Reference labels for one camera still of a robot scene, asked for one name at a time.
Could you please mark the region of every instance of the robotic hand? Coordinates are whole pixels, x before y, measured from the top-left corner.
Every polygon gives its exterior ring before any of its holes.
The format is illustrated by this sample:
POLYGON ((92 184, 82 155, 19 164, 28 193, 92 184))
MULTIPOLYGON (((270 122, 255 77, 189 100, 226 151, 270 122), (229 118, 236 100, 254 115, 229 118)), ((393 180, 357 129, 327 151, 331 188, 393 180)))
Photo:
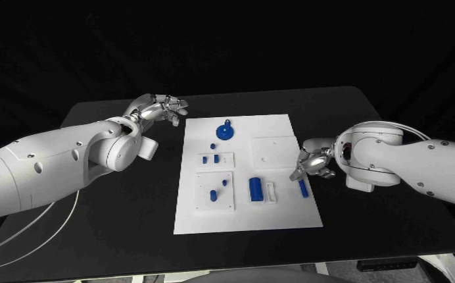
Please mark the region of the robotic hand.
POLYGON ((301 180, 306 174, 331 178, 326 167, 331 158, 347 174, 349 188, 372 192, 375 186, 395 186, 402 179, 422 194, 455 203, 454 142, 432 140, 402 124, 363 122, 336 139, 304 142, 290 179, 301 180), (403 145, 403 130, 422 141, 403 145))
POLYGON ((46 205, 113 171, 137 156, 151 160, 157 142, 143 137, 149 126, 167 120, 179 126, 187 102, 146 94, 123 116, 31 135, 0 149, 0 217, 46 205))

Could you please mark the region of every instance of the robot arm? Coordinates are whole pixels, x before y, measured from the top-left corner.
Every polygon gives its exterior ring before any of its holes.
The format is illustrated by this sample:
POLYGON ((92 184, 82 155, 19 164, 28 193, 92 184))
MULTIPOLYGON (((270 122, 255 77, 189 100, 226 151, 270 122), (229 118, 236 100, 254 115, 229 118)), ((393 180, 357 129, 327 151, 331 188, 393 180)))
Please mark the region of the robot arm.
POLYGON ((349 188, 372 192, 375 186, 395 186, 405 180, 422 194, 455 203, 454 142, 431 140, 419 131, 390 122, 362 123, 331 141, 310 140, 316 147, 311 154, 304 153, 304 142, 291 180, 300 180, 303 174, 331 178, 334 173, 326 166, 334 158, 347 174, 349 188), (424 141, 403 145, 403 130, 424 141))
POLYGON ((157 142, 143 137, 156 120, 179 126, 187 102, 139 97, 123 116, 31 135, 0 149, 0 216, 36 208, 123 171, 137 156, 151 160, 157 142))

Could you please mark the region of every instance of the blue object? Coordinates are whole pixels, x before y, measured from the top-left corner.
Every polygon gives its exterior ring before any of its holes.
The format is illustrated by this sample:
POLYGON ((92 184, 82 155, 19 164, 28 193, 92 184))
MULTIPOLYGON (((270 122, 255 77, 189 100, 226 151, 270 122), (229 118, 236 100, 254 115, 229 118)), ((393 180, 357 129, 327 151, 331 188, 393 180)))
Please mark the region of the blue object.
POLYGON ((216 201, 216 191, 215 190, 211 191, 211 201, 212 202, 216 201))
POLYGON ((301 195, 307 198, 308 197, 308 191, 307 191, 307 187, 306 187, 306 181, 300 180, 298 181, 298 185, 301 186, 301 195))
POLYGON ((216 137, 221 140, 231 140, 235 135, 235 129, 231 127, 231 120, 225 121, 225 125, 216 129, 216 137))
POLYGON ((262 186, 261 186, 259 178, 249 179, 249 196, 251 196, 252 202, 264 201, 262 186))

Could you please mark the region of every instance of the blue stick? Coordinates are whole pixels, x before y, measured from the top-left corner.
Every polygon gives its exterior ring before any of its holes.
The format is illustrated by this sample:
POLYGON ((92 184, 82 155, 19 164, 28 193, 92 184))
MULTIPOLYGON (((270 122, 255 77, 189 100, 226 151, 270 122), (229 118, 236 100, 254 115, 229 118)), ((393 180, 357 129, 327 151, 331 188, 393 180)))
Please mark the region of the blue stick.
POLYGON ((298 185, 301 186, 301 195, 304 196, 304 198, 308 197, 308 191, 307 191, 307 187, 306 187, 306 181, 300 180, 298 181, 298 185))

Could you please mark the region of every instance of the black table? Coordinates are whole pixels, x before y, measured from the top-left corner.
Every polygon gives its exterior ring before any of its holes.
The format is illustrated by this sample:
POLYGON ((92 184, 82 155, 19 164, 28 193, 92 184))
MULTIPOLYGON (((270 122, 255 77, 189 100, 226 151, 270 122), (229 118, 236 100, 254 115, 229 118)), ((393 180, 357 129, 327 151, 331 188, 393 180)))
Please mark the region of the black table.
MULTIPOLYGON (((290 114, 298 143, 334 137, 379 115, 353 87, 196 95, 190 118, 290 114)), ((131 100, 79 103, 62 127, 121 115, 131 100)), ((151 162, 103 176, 81 191, 74 216, 55 239, 0 268, 0 282, 69 280, 228 269, 455 251, 455 225, 441 201, 402 183, 373 193, 350 190, 344 174, 310 177, 323 228, 173 235, 185 119, 156 123, 151 162)), ((74 196, 58 202, 67 210, 74 196)), ((20 223, 10 216, 5 225, 20 223)))

